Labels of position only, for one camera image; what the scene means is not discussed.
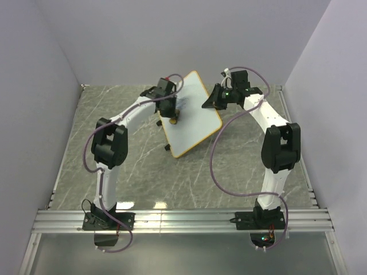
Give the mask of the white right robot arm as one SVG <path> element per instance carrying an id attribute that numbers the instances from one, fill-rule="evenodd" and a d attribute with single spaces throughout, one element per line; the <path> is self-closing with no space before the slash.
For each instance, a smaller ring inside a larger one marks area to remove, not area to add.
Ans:
<path id="1" fill-rule="evenodd" d="M 300 161 L 300 126 L 284 119 L 267 101 L 269 91 L 252 87 L 246 67 L 226 68 L 223 80 L 217 83 L 203 109 L 225 110 L 237 104 L 250 114 L 264 132 L 261 161 L 265 167 L 261 192 L 254 193 L 255 206 L 251 212 L 236 212 L 230 222 L 238 230 L 284 229 L 287 220 L 281 211 L 282 192 L 291 170 Z"/>

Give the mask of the yellow-framed whiteboard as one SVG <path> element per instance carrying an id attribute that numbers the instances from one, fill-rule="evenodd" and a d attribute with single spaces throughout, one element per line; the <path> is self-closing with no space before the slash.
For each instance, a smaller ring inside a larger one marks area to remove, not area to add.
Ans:
<path id="1" fill-rule="evenodd" d="M 209 93 L 198 72 L 191 71 L 183 80 L 183 88 L 177 93 L 177 123 L 172 124 L 168 118 L 159 117 L 174 158 L 181 157 L 222 127 L 218 112 L 213 108 L 202 107 Z"/>

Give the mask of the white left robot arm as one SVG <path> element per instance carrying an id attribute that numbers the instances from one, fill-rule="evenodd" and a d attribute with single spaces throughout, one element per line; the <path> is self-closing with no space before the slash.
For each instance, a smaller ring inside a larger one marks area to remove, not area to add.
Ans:
<path id="1" fill-rule="evenodd" d="M 97 173 L 97 192 L 91 204 L 91 216 L 102 230 L 122 224 L 116 214 L 116 184 L 119 167 L 127 158 L 128 137 L 136 132 L 144 119 L 155 113 L 177 121 L 176 94 L 184 82 L 179 84 L 178 87 L 168 77 L 160 78 L 156 86 L 143 91 L 126 110 L 110 119 L 97 121 L 91 144 L 96 169 L 90 173 Z"/>

